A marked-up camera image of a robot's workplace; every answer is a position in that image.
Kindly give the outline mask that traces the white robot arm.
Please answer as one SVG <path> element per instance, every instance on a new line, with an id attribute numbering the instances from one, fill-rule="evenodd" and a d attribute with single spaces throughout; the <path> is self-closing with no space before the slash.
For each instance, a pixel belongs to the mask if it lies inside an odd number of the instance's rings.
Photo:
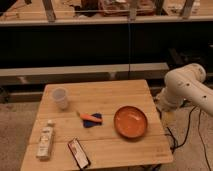
<path id="1" fill-rule="evenodd" d="M 162 113 L 162 121 L 169 125 L 174 120 L 174 111 L 190 101 L 213 117 L 213 89 L 204 84 L 206 71 L 202 65 L 192 63 L 168 71 L 164 76 L 165 86 L 156 95 L 156 107 Z"/>

